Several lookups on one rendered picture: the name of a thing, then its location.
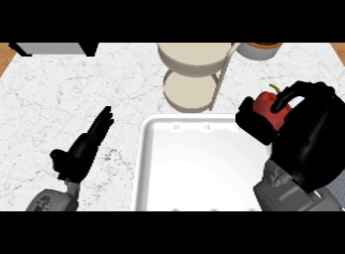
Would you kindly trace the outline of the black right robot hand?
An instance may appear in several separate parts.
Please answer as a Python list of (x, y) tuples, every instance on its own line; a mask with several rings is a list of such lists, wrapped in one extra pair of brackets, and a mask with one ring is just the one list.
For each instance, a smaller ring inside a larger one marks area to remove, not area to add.
[(279, 130), (255, 112), (249, 96), (240, 104), (236, 123), (265, 146), (271, 145), (270, 159), (311, 193), (345, 169), (345, 102), (324, 82), (296, 81), (276, 96), (270, 113), (277, 113), (295, 97), (302, 97), (302, 101), (286, 113)]

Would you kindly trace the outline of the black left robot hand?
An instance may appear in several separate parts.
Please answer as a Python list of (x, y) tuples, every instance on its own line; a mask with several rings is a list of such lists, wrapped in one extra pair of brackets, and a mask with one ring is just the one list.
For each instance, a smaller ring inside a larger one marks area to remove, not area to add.
[(85, 133), (76, 138), (68, 151), (54, 149), (50, 153), (53, 169), (59, 179), (79, 184), (94, 161), (96, 153), (113, 123), (110, 107), (104, 106)]

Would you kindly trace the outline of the white tray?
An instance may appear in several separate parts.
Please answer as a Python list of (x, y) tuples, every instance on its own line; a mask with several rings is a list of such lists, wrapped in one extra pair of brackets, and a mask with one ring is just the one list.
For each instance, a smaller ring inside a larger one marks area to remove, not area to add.
[(231, 114), (155, 114), (141, 124), (131, 209), (258, 211), (267, 147)]

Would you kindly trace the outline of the beige tiered basket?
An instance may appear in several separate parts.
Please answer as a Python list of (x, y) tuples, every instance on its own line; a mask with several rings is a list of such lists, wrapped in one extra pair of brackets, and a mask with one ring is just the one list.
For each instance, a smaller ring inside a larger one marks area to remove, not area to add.
[(239, 43), (158, 43), (158, 54), (168, 70), (164, 96), (184, 113), (214, 108), (227, 67)]

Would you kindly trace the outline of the grey pot with brown rim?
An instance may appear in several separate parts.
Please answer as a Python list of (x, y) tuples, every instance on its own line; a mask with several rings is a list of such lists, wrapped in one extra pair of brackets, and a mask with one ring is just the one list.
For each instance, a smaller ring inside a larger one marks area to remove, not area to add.
[(237, 52), (249, 60), (265, 61), (273, 58), (282, 43), (240, 43)]

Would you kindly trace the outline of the grey and black appliance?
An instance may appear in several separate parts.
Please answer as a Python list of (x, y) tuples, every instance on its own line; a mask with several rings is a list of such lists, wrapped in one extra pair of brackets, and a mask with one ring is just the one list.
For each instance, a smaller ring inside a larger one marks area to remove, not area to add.
[(10, 43), (9, 47), (22, 57), (32, 55), (85, 55), (93, 57), (97, 43)]

